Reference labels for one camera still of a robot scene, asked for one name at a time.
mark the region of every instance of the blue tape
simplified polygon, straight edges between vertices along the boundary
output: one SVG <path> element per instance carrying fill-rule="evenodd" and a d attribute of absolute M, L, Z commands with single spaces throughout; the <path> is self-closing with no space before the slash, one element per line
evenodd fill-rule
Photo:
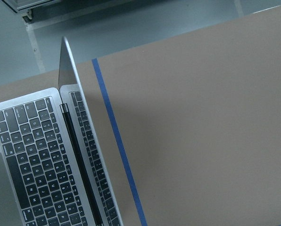
<path fill-rule="evenodd" d="M 123 165 L 124 165 L 126 176 L 128 178 L 128 182 L 129 182 L 129 185 L 130 185 L 132 196 L 133 196 L 133 199 L 134 199 L 134 202 L 135 202 L 136 210 L 139 214 L 140 223 L 141 223 L 142 226 L 147 226 L 145 214 L 144 214 L 144 211 L 143 211 L 142 206 L 141 206 L 140 197 L 139 197 L 139 194 L 137 192 L 136 185 L 135 185 L 135 182 L 134 182 L 134 179 L 133 179 L 133 176 L 132 176 L 132 172 L 131 172 L 131 168 L 130 168 L 128 158 L 127 158 L 127 155 L 126 155 L 126 151 L 125 151 L 125 148 L 124 148 L 124 145 L 123 145 L 123 142 L 122 142 L 122 138 L 121 138 L 121 135 L 120 135 L 117 123 L 116 123 L 116 118 L 115 118 L 113 110 L 112 110 L 110 99 L 109 99 L 107 89 L 106 89 L 106 86 L 105 86 L 105 83 L 104 83 L 104 80 L 103 80 L 102 72 L 101 72 L 101 69 L 99 67 L 98 59 L 93 59 L 92 64 L 93 64 L 95 74 L 97 76 L 99 88 L 101 90 L 101 93 L 102 93 L 102 96 L 103 96 L 103 99 L 104 99 L 105 107 L 106 107 L 108 117 L 109 117 L 109 120 L 110 120 L 110 123 L 111 123 L 111 126 L 112 126 L 112 130 L 113 130 L 114 136 L 116 138 L 118 151 L 119 151 L 119 153 L 121 155 L 121 158 L 122 158 L 122 162 L 123 162 Z"/>

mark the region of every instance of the brown cardboard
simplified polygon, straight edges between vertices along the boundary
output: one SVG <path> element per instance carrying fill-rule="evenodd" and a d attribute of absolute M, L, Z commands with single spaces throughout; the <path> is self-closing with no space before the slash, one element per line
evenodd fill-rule
<path fill-rule="evenodd" d="M 281 224 L 281 7 L 99 65 L 148 225 Z M 92 63 L 77 68 L 124 225 L 141 225 Z"/>

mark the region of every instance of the gray floor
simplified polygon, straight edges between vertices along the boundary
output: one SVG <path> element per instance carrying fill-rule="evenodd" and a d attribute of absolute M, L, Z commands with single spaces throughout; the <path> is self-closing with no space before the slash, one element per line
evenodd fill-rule
<path fill-rule="evenodd" d="M 62 36 L 80 63 L 278 5 L 281 0 L 64 0 L 35 8 L 26 24 L 0 1 L 0 85 L 57 69 Z"/>

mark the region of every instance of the laptop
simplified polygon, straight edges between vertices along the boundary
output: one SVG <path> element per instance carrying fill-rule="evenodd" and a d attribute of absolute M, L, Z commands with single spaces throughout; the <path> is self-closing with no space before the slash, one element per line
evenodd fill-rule
<path fill-rule="evenodd" d="M 119 226 L 68 41 L 59 89 L 0 103 L 0 226 Z"/>

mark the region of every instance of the space bar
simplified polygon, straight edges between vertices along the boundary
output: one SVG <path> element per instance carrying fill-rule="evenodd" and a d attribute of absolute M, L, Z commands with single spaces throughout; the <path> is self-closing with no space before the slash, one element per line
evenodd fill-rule
<path fill-rule="evenodd" d="M 13 183 L 15 186 L 15 190 L 17 193 L 17 197 L 20 203 L 20 207 L 22 209 L 25 209 L 27 207 L 30 207 L 29 200 L 26 194 L 25 186 L 21 177 L 21 172 L 18 167 L 17 159 L 16 157 L 10 156 L 7 158 L 8 168 L 10 171 L 10 174 L 13 179 Z"/>

